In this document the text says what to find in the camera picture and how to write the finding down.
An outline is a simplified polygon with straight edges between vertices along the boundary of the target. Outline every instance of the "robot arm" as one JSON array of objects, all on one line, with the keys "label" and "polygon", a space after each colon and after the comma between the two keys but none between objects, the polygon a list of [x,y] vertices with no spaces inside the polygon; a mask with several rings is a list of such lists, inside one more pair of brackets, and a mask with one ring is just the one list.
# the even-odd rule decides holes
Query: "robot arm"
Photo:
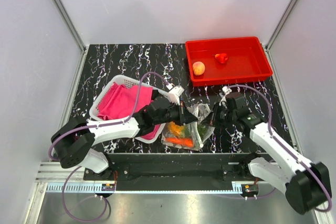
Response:
[{"label": "robot arm", "polygon": [[129,120],[123,118],[97,122],[86,121],[81,116],[69,120],[52,136],[51,142],[74,129],[85,129],[67,135],[55,145],[62,168],[83,166],[95,173],[101,173],[111,164],[104,153],[91,148],[94,145],[117,138],[144,136],[152,132],[158,124],[174,122],[182,125],[197,121],[197,117],[186,109],[183,101],[180,101],[179,96],[182,92],[183,88],[175,87],[168,93],[167,98],[159,93],[152,95],[154,101],[134,113]]},{"label": "robot arm", "polygon": [[235,124],[239,131],[261,146],[279,165],[270,164],[257,153],[251,153],[238,165],[241,176],[252,175],[268,182],[286,196],[296,212],[304,214],[325,202],[327,198],[316,180],[301,165],[303,163],[317,175],[331,197],[329,171],[323,163],[314,164],[302,156],[274,130],[272,136],[265,119],[251,112],[243,95],[227,92],[227,89],[223,91],[226,95],[220,103],[215,104],[204,122],[214,127]]}]

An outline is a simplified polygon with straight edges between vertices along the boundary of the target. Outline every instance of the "plastic bag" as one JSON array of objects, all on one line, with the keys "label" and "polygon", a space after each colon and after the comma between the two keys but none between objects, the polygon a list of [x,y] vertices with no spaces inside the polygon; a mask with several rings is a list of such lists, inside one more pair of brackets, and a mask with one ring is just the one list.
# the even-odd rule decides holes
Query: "plastic bag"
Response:
[{"label": "plastic bag", "polygon": [[202,103],[187,109],[198,118],[198,122],[183,126],[173,122],[167,123],[162,131],[162,142],[167,146],[199,151],[214,132],[213,127],[200,124],[211,110],[207,104]]}]

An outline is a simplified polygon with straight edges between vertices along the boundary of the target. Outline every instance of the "white plastic basket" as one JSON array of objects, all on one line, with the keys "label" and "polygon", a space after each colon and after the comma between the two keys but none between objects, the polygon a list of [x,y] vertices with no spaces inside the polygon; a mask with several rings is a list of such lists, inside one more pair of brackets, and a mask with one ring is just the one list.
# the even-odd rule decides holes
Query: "white plastic basket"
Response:
[{"label": "white plastic basket", "polygon": [[[125,87],[127,87],[129,89],[133,85],[139,85],[140,82],[138,80],[134,80],[132,78],[129,78],[129,77],[123,76],[123,75],[118,75],[118,76],[113,77],[113,79],[105,86],[105,88],[101,91],[101,93],[99,94],[99,96],[93,102],[93,105],[92,105],[92,107],[90,108],[90,111],[89,111],[89,114],[90,114],[90,116],[91,116],[92,119],[95,119],[97,121],[103,121],[102,119],[100,119],[98,117],[98,113],[99,113],[99,111],[98,111],[98,105],[102,101],[102,99],[104,98],[104,96],[110,90],[110,88],[112,87],[112,85],[114,83],[116,83],[118,85],[124,84]],[[152,87],[153,89],[158,90],[161,95],[163,95],[164,97],[168,98],[168,93],[165,92],[165,91],[163,91],[163,90],[157,89],[157,88],[155,88],[155,87],[153,87],[151,85],[145,84],[145,83],[142,83],[141,86]],[[142,137],[136,137],[135,139],[137,139],[137,140],[139,140],[141,142],[147,143],[147,144],[153,143],[153,142],[155,142],[155,140],[157,139],[157,137],[161,134],[164,126],[165,126],[165,123],[163,123],[163,124],[160,125],[160,127],[159,127],[158,131],[156,132],[154,138],[151,139],[151,140],[146,140],[146,139],[143,139]]]}]

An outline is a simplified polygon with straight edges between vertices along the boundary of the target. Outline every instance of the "red plastic tray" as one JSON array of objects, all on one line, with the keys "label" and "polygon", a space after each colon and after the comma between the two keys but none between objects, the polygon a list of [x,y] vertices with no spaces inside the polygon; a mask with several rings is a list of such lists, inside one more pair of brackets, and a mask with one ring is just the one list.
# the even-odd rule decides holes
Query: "red plastic tray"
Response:
[{"label": "red plastic tray", "polygon": [[[191,81],[194,86],[265,81],[273,72],[257,37],[187,41]],[[220,64],[215,54],[226,53],[228,61]],[[193,73],[193,63],[201,61],[205,72]]]}]

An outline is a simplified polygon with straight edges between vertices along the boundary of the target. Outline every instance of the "pink towel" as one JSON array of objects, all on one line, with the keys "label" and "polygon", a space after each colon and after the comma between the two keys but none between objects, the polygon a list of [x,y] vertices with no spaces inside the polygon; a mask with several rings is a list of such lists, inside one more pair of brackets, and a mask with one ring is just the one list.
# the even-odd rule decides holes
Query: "pink towel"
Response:
[{"label": "pink towel", "polygon": [[[128,89],[125,85],[114,83],[98,105],[98,117],[106,121],[129,116],[134,108],[137,91],[137,85]],[[135,112],[138,112],[140,109],[150,104],[152,91],[153,88],[151,87],[141,86],[139,101]],[[153,132],[142,136],[142,138],[146,140],[153,139],[159,127],[159,125],[156,125]]]}]

